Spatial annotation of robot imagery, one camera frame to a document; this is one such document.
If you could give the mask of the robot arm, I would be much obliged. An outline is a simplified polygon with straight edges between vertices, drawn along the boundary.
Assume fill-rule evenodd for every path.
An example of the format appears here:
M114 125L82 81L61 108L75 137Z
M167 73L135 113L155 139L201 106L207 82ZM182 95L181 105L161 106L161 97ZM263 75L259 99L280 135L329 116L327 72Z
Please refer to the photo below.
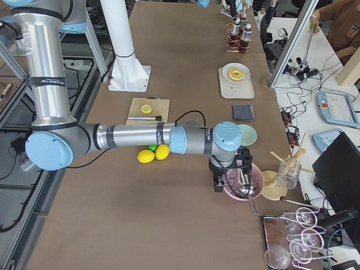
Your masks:
M252 157L241 148L241 130L230 121L214 128L192 121L145 125L79 124L70 113L60 32L83 33L85 1L8 1L20 26L33 90L36 120L25 150L44 170L59 170L92 151L121 146L168 145L171 152L209 157L214 189L227 184L226 172L239 168L251 181Z

